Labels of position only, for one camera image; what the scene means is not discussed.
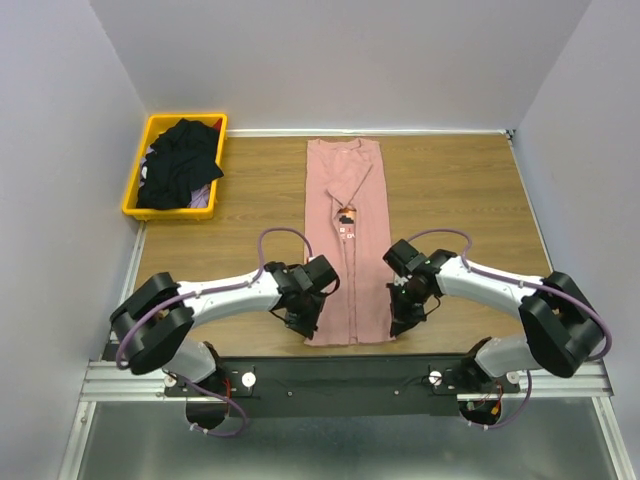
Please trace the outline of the pink t shirt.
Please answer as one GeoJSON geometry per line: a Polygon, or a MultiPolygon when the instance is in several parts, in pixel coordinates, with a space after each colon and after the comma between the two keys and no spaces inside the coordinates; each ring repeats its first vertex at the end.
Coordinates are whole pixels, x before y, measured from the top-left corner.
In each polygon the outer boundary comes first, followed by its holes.
{"type": "Polygon", "coordinates": [[[304,227],[313,252],[327,258],[340,280],[307,344],[390,341],[387,285],[393,281],[393,272],[383,255],[391,246],[391,231],[378,142],[356,138],[307,143],[304,227]]]}

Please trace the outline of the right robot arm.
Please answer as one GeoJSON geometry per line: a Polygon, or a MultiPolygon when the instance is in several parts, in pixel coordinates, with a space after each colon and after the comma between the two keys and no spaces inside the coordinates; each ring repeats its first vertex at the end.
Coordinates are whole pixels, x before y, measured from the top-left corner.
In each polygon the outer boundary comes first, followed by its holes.
{"type": "Polygon", "coordinates": [[[545,370],[572,377],[607,348],[611,336],[572,278],[522,276],[475,264],[452,251],[425,255],[401,240],[383,257],[395,274],[390,334],[396,337],[426,320],[428,300],[458,297],[518,320],[520,335],[489,337],[476,343],[455,366],[429,379],[436,387],[480,392],[515,371],[545,370]]]}

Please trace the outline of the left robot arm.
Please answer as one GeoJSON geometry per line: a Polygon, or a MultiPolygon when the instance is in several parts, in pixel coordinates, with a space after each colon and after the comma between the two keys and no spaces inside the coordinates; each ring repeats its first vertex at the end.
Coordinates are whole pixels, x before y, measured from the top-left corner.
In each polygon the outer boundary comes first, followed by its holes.
{"type": "Polygon", "coordinates": [[[162,370],[201,395],[223,393],[223,361],[196,327],[243,313],[269,312],[286,328],[314,337],[325,299],[340,280],[324,256],[306,264],[268,262],[248,274],[208,282],[176,282],[167,272],[147,280],[111,314],[119,342],[115,362],[133,375],[162,370]]]}

